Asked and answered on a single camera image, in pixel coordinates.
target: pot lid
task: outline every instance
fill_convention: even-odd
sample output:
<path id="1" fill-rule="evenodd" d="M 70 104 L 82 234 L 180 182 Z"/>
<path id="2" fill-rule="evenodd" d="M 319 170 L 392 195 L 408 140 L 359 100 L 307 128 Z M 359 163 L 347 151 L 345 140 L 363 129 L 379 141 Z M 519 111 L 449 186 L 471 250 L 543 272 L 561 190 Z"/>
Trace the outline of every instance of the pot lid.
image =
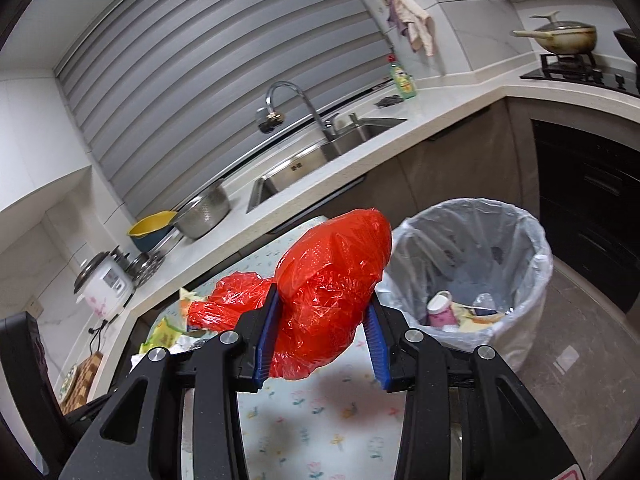
<path id="1" fill-rule="evenodd" d="M 98 268 L 98 266 L 104 261 L 107 256 L 109 256 L 109 253 L 106 251 L 103 253 L 98 253 L 93 258 L 91 258 L 91 261 L 84 264 L 84 267 L 82 267 L 82 270 L 80 270 L 80 274 L 78 274 L 78 277 L 74 282 L 74 294 L 78 293 L 78 290 L 80 290 L 80 288 L 86 283 L 86 280 L 89 279 L 89 276 L 92 275 L 94 270 Z"/>
<path id="2" fill-rule="evenodd" d="M 571 28 L 590 28 L 591 30 L 596 30 L 596 28 L 593 25 L 589 25 L 588 23 L 571 22 L 569 20 L 559 21 L 556 18 L 556 14 L 558 14 L 558 12 L 560 11 L 554 10 L 553 12 L 550 12 L 548 14 L 536 14 L 534 16 L 530 16 L 530 18 L 546 18 L 549 20 L 549 23 L 536 29 L 540 32 L 551 32 L 553 30 L 568 30 Z"/>

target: metal strainer bowl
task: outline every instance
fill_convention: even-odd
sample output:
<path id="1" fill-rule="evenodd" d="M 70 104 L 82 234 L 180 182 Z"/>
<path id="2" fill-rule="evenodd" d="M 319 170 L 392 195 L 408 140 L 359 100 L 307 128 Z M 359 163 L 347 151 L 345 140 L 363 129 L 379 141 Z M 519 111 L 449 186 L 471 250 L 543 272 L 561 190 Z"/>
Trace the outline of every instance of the metal strainer bowl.
<path id="1" fill-rule="evenodd" d="M 229 213 L 229 198 L 218 179 L 178 209 L 171 224 L 192 240 L 202 238 Z"/>

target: red plastic bag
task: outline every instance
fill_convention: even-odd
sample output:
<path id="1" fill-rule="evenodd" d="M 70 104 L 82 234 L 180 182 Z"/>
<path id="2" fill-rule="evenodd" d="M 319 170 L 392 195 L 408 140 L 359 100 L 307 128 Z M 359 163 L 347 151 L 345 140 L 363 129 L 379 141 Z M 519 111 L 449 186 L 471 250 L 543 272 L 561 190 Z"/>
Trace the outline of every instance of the red plastic bag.
<path id="1" fill-rule="evenodd" d="M 188 325 L 216 332 L 233 329 L 240 314 L 263 306 L 271 283 L 271 278 L 255 272 L 234 272 L 220 279 L 208 301 L 191 303 Z"/>
<path id="2" fill-rule="evenodd" d="M 284 310 L 271 377 L 303 379 L 346 350 L 390 254 L 391 226 L 375 209 L 315 226 L 284 254 L 275 273 Z"/>

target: faucet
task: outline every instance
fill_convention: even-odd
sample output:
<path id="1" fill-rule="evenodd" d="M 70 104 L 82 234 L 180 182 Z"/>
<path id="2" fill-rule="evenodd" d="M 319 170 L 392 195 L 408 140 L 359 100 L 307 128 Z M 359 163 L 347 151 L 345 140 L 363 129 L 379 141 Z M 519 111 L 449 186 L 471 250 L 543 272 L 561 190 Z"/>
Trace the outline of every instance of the faucet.
<path id="1" fill-rule="evenodd" d="M 311 115 L 316 120 L 316 123 L 318 123 L 318 125 L 320 126 L 320 129 L 324 133 L 324 136 L 327 138 L 327 140 L 331 141 L 337 139 L 338 133 L 336 132 L 336 129 L 334 127 L 334 119 L 336 115 L 327 119 L 323 119 L 322 117 L 320 117 L 320 114 L 318 114 L 318 111 L 311 104 L 309 98 L 302 91 L 302 88 L 290 81 L 276 81 L 267 90 L 267 95 L 265 97 L 266 107 L 259 108 L 255 113 L 255 120 L 257 121 L 258 127 L 260 128 L 260 131 L 262 133 L 270 134 L 273 130 L 276 129 L 276 127 L 280 126 L 284 122 L 284 114 L 273 108 L 273 92 L 276 88 L 279 88 L 281 86 L 286 86 L 287 88 L 292 89 L 302 98 L 306 107 L 311 112 Z"/>

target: power outlet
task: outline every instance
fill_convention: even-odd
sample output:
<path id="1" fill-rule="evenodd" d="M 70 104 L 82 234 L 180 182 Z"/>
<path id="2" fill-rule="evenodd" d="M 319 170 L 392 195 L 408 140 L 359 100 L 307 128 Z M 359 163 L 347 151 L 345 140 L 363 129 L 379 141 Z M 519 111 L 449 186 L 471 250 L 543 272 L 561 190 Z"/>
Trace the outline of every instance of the power outlet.
<path id="1" fill-rule="evenodd" d="M 38 301 L 38 298 L 34 298 L 33 296 L 29 298 L 23 310 L 31 314 L 35 319 L 38 319 L 43 312 L 42 305 Z"/>

